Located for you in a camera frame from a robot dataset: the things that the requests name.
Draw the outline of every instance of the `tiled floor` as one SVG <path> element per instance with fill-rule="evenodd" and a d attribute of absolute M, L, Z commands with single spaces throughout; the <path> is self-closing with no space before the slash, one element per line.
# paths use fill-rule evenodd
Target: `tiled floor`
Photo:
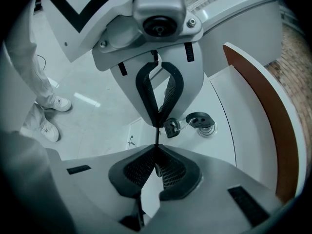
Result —
<path fill-rule="evenodd" d="M 312 161 L 312 55 L 304 37 L 283 26 L 282 56 L 267 66 L 284 87 L 301 121 L 307 145 L 307 172 Z"/>
<path fill-rule="evenodd" d="M 45 115 L 60 132 L 60 140 L 51 143 L 39 131 L 22 129 L 44 147 L 57 150 L 61 159 L 98 156 L 125 150 L 128 124 L 139 114 L 115 82 L 110 71 L 95 67 L 91 52 L 70 63 L 45 18 L 33 16 L 37 54 L 46 59 L 44 69 L 57 95 L 70 99 L 72 110 L 60 113 L 47 110 Z M 44 67 L 44 60 L 39 57 Z"/>

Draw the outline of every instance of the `white floor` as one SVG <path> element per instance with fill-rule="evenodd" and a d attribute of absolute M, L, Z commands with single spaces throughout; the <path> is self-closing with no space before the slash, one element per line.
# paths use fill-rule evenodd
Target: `white floor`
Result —
<path fill-rule="evenodd" d="M 91 52 L 70 63 L 55 39 L 43 11 L 33 16 L 37 54 L 46 59 L 44 71 L 57 95 L 73 103 L 72 110 L 46 111 L 60 140 L 51 143 L 39 131 L 22 128 L 24 135 L 57 150 L 62 160 L 99 156 L 125 150 L 129 124 L 138 112 L 124 95 L 110 71 L 95 67 Z M 40 66 L 44 60 L 39 58 Z"/>

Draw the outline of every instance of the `round metal fitting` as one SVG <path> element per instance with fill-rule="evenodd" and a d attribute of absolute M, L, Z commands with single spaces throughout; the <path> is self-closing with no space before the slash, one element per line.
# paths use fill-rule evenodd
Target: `round metal fitting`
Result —
<path fill-rule="evenodd" d="M 171 18 L 159 16 L 148 18 L 143 28 L 152 37 L 168 37 L 176 32 L 177 25 Z"/>
<path fill-rule="evenodd" d="M 202 136 L 203 138 L 207 138 L 210 135 L 214 134 L 215 131 L 216 131 L 216 124 L 214 124 L 213 126 L 210 126 L 210 127 L 206 127 L 206 128 L 199 128 L 198 134 L 200 136 Z"/>
<path fill-rule="evenodd" d="M 99 46 L 100 46 L 101 48 L 105 48 L 105 47 L 107 46 L 107 41 L 101 41 L 101 42 L 99 43 Z"/>
<path fill-rule="evenodd" d="M 194 18 L 191 18 L 191 19 L 189 19 L 189 20 L 187 21 L 187 26 L 188 26 L 189 28 L 194 28 L 195 25 L 196 25 L 196 20 L 195 20 Z"/>

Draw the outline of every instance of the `black mesh pad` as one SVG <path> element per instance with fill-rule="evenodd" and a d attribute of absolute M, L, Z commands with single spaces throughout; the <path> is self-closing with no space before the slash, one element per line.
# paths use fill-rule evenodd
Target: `black mesh pad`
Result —
<path fill-rule="evenodd" d="M 149 78 L 149 73 L 156 68 L 158 62 L 146 63 L 136 76 L 136 88 L 154 127 L 159 127 L 158 106 Z"/>
<path fill-rule="evenodd" d="M 164 99 L 164 103 L 162 104 L 161 111 L 165 111 L 170 100 L 172 99 L 173 95 L 176 91 L 176 82 L 173 76 L 170 76 L 167 89 L 166 89 L 166 95 Z"/>
<path fill-rule="evenodd" d="M 195 162 L 163 145 L 150 145 L 117 162 L 109 170 L 108 177 L 120 195 L 139 198 L 155 164 L 160 168 L 164 185 L 164 191 L 159 194 L 161 201 L 185 198 L 201 180 Z"/>
<path fill-rule="evenodd" d="M 139 198 L 141 189 L 155 167 L 154 145 L 114 164 L 108 178 L 120 195 Z"/>
<path fill-rule="evenodd" d="M 154 151 L 150 150 L 128 164 L 124 174 L 131 182 L 143 188 L 154 167 Z"/>
<path fill-rule="evenodd" d="M 185 198 L 201 180 L 199 166 L 192 160 L 159 145 L 155 160 L 160 168 L 164 190 L 159 194 L 160 201 Z"/>

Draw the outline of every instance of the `white pants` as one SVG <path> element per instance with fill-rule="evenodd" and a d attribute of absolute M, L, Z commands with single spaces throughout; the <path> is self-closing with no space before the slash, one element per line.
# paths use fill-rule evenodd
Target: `white pants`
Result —
<path fill-rule="evenodd" d="M 8 56 L 15 70 L 37 96 L 29 111 L 24 126 L 31 130 L 40 129 L 45 122 L 43 107 L 51 107 L 55 98 L 53 88 L 40 69 L 36 55 L 37 44 L 31 28 L 35 0 L 32 0 L 15 21 L 4 41 Z"/>

